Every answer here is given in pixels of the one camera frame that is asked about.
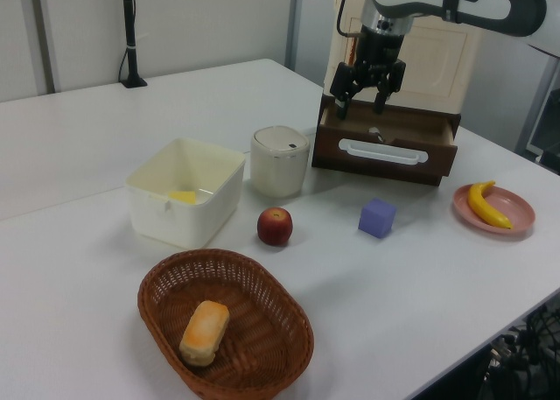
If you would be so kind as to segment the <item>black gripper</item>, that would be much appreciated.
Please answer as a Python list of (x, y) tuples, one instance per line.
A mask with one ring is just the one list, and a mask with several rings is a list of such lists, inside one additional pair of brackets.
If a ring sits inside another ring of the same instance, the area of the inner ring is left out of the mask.
[(388, 98), (400, 91), (406, 69), (398, 59), (404, 35), (401, 19), (379, 18), (372, 27), (361, 27), (354, 64), (340, 62), (330, 87), (339, 119), (346, 118), (352, 99), (363, 88), (377, 87), (374, 112), (379, 115)]

